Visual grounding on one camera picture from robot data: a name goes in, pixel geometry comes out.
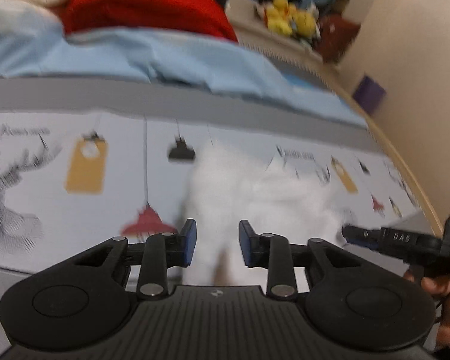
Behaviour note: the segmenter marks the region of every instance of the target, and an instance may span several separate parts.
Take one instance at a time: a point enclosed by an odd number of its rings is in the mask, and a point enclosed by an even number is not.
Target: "yellow tag print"
[[[77,141],[65,183],[68,193],[102,193],[107,152],[104,139],[92,137]]]
[[[348,174],[348,172],[345,170],[342,163],[337,160],[335,157],[331,158],[331,165],[335,169],[337,175],[339,176],[340,180],[342,181],[343,186],[347,190],[348,193],[357,193],[359,190],[357,189],[355,183],[353,182],[352,178]]]

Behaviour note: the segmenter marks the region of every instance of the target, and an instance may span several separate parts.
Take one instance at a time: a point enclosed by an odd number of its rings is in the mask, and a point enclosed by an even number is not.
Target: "maroon pillow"
[[[315,50],[324,62],[338,61],[360,31],[359,24],[337,14],[321,17],[318,24],[322,40],[315,45]]]

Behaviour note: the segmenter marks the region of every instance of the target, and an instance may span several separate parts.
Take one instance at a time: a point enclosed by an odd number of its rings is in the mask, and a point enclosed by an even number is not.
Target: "light blue blanket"
[[[218,95],[367,125],[336,95],[291,84],[265,57],[235,43],[178,31],[130,28],[65,38],[61,22],[45,10],[0,0],[0,76],[66,75],[184,83]]]

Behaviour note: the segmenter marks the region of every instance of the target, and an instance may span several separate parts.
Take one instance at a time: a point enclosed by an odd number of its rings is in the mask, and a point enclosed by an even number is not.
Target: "human hand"
[[[410,271],[405,272],[405,279],[414,281],[415,278]],[[443,298],[450,293],[450,276],[440,276],[435,279],[424,277],[421,287],[432,296]],[[450,348],[450,296],[442,305],[442,320],[437,333],[437,347]]]

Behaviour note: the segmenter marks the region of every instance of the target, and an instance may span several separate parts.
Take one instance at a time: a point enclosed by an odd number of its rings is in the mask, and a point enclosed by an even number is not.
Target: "person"
[[[403,277],[412,282],[415,281],[411,271],[407,271]],[[424,277],[420,285],[433,297],[443,298],[450,293],[450,276],[440,276],[434,279]],[[437,333],[436,347],[440,348],[435,353],[438,359],[450,359],[450,295],[442,306],[442,317]]]

